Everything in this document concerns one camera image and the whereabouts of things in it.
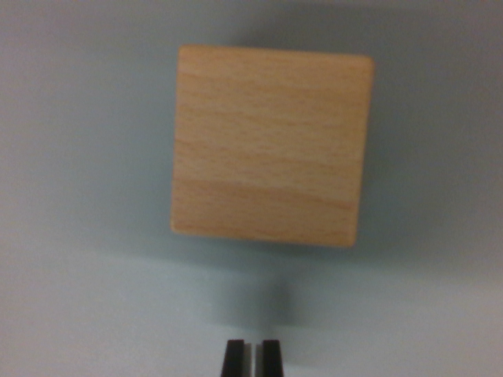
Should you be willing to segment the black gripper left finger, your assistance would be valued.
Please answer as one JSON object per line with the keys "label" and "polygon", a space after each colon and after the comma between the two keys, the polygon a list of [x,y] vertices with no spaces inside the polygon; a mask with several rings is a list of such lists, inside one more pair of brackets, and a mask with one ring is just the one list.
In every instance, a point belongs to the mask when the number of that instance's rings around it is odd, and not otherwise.
{"label": "black gripper left finger", "polygon": [[252,345],[243,339],[230,339],[222,362],[221,377],[252,376]]}

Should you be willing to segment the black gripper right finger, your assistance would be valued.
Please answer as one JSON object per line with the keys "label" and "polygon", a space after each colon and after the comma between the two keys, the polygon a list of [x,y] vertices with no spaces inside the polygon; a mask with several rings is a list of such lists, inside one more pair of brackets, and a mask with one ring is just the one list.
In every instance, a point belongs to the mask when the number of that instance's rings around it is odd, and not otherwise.
{"label": "black gripper right finger", "polygon": [[266,339],[255,347],[255,377],[284,377],[281,343]]}

